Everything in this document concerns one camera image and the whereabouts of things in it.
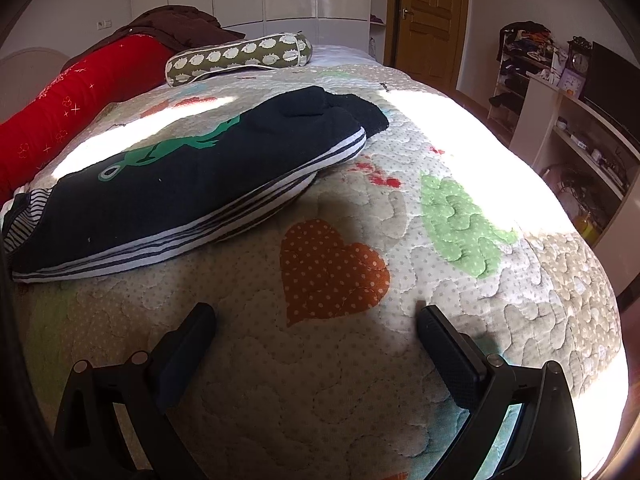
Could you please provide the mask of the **dark navy striped pants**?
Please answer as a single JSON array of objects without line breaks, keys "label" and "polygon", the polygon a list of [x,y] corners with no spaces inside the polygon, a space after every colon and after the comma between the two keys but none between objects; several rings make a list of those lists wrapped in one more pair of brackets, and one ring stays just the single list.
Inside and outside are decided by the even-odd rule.
[{"label": "dark navy striped pants", "polygon": [[224,240],[355,158],[388,121],[375,104],[289,91],[183,136],[116,154],[15,197],[3,249],[15,281],[95,278]]}]

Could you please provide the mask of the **patchwork heart quilt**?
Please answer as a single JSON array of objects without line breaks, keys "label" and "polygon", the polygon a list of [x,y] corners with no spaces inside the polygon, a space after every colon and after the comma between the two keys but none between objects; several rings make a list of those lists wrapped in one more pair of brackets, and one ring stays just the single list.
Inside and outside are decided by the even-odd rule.
[{"label": "patchwork heart quilt", "polygon": [[416,338],[419,301],[513,365],[561,364],[582,476],[627,400],[615,295],[544,180],[443,94],[381,66],[309,66],[163,86],[108,106],[34,179],[200,136],[316,84],[388,128],[272,218],[165,262],[17,285],[27,368],[54,422],[73,364],[149,349],[200,301],[220,330],[174,422],[219,479],[421,479],[464,421]]}]

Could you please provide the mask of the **white tv cabinet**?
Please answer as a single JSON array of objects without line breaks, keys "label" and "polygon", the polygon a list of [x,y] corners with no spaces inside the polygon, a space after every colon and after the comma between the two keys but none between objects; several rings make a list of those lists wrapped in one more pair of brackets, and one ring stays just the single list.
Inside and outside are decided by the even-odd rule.
[{"label": "white tv cabinet", "polygon": [[593,180],[604,220],[592,248],[616,294],[638,281],[638,148],[592,107],[533,76],[510,150],[537,174],[563,165]]}]

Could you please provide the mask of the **red long bolster pillow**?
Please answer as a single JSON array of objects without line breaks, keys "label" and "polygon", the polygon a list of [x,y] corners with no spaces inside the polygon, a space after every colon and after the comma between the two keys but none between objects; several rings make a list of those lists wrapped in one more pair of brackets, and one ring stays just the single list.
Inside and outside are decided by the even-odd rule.
[{"label": "red long bolster pillow", "polygon": [[107,104],[163,84],[173,54],[150,36],[127,36],[84,56],[2,122],[2,202],[58,156]]}]

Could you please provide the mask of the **pale round headboard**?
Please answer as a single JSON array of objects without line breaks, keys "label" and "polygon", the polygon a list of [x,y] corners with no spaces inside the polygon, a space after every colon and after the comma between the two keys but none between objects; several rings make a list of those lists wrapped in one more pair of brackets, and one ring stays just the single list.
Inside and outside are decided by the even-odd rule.
[{"label": "pale round headboard", "polygon": [[58,76],[68,56],[49,48],[13,52],[0,63],[0,120],[5,122],[32,102]]}]

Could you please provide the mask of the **small purple clock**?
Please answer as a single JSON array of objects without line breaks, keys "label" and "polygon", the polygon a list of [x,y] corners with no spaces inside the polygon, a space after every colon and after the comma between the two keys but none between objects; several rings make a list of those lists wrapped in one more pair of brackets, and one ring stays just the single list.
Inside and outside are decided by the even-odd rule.
[{"label": "small purple clock", "polygon": [[582,92],[582,88],[584,88],[585,82],[585,75],[574,72],[574,70],[571,70],[570,68],[564,68],[558,84],[558,88],[568,96],[572,96],[573,98],[578,99],[580,96],[580,92]]}]

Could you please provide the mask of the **black television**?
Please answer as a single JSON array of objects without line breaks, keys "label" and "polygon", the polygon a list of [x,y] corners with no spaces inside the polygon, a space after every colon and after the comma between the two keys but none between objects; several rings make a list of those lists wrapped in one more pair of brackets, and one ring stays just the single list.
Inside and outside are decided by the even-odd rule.
[{"label": "black television", "polygon": [[586,82],[579,99],[626,136],[639,141],[640,70],[602,44],[592,44]]}]

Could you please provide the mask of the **dark ornate mantel clock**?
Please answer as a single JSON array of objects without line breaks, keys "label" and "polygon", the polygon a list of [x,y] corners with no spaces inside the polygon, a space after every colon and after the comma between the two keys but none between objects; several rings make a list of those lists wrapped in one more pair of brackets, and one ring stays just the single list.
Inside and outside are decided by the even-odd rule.
[{"label": "dark ornate mantel clock", "polygon": [[565,67],[580,76],[588,73],[592,44],[582,36],[574,36],[568,43],[568,58]]}]

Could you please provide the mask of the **clothes shoe rack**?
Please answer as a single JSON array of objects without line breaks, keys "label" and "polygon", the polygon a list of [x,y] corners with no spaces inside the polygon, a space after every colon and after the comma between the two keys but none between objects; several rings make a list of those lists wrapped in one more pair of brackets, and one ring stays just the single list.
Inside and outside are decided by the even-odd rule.
[{"label": "clothes shoe rack", "polygon": [[552,66],[555,47],[551,30],[543,24],[518,21],[500,29],[498,74],[486,122],[504,145],[511,142],[518,125],[530,78]]}]

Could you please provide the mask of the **dark maroon garment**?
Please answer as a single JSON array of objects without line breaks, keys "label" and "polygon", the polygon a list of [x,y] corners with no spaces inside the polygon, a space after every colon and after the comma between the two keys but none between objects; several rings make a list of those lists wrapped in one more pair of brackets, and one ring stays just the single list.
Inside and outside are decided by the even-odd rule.
[{"label": "dark maroon garment", "polygon": [[61,73],[90,53],[131,35],[152,37],[174,52],[228,44],[245,38],[242,32],[224,29],[212,14],[198,10],[195,6],[157,6],[140,14],[129,24],[119,27],[81,54],[70,58],[61,68]]}]

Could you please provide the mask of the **green hedgehog pattern bolster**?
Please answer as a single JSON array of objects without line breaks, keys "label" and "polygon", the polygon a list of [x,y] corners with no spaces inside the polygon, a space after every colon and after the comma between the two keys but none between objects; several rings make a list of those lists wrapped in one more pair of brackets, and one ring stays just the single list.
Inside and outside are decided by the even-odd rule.
[{"label": "green hedgehog pattern bolster", "polygon": [[243,68],[275,70],[305,66],[312,58],[312,43],[302,32],[278,32],[255,39],[186,50],[165,65],[171,87]]}]

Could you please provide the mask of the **wooden door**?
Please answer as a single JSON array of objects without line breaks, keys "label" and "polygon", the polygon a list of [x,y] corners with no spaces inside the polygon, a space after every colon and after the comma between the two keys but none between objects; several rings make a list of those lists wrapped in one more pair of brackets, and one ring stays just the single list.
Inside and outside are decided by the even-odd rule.
[{"label": "wooden door", "polygon": [[390,0],[388,64],[453,94],[460,72],[469,0]]}]

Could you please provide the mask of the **wall socket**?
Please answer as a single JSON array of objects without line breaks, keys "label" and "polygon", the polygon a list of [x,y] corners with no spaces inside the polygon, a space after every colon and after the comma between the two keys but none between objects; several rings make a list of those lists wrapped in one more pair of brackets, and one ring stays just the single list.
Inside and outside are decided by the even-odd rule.
[{"label": "wall socket", "polygon": [[97,30],[109,29],[111,27],[112,27],[112,21],[111,20],[102,20],[102,21],[97,21],[96,22],[96,29]]}]

